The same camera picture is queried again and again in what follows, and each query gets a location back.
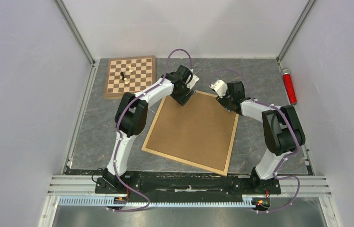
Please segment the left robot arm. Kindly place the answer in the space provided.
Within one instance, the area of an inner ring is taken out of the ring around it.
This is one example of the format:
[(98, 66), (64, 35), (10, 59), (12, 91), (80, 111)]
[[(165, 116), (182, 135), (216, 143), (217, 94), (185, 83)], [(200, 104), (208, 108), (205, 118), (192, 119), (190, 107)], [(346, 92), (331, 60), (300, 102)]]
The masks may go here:
[(123, 176), (127, 161), (137, 136), (144, 130), (149, 108), (163, 99), (172, 97), (184, 106), (195, 94), (194, 86), (199, 78), (183, 65), (172, 73), (165, 73), (157, 82), (135, 94), (126, 92), (115, 115), (116, 141), (111, 160), (96, 180), (95, 192), (119, 193), (124, 189)]

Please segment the red glitter microphone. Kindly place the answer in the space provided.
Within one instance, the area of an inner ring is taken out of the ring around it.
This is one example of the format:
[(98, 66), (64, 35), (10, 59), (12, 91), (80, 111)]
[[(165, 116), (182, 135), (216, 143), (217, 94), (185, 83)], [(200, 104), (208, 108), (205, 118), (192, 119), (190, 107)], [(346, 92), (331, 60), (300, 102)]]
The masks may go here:
[(297, 98), (294, 91), (292, 79), (291, 79), (291, 71), (288, 68), (283, 68), (281, 70), (281, 76), (283, 79), (283, 83), (285, 86), (285, 90), (289, 99), (290, 104), (297, 104)]

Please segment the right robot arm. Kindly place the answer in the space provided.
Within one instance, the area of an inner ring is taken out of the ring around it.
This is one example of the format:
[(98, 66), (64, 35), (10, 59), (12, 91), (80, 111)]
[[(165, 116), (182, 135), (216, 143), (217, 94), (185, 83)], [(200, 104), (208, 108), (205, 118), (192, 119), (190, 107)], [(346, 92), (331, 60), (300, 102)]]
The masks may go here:
[(217, 80), (209, 85), (216, 100), (228, 111), (253, 118), (263, 124), (266, 151), (253, 168), (249, 185), (262, 193), (277, 182), (277, 173), (289, 156), (295, 155), (305, 143), (305, 134), (293, 105), (267, 104), (245, 95), (242, 81), (225, 83)]

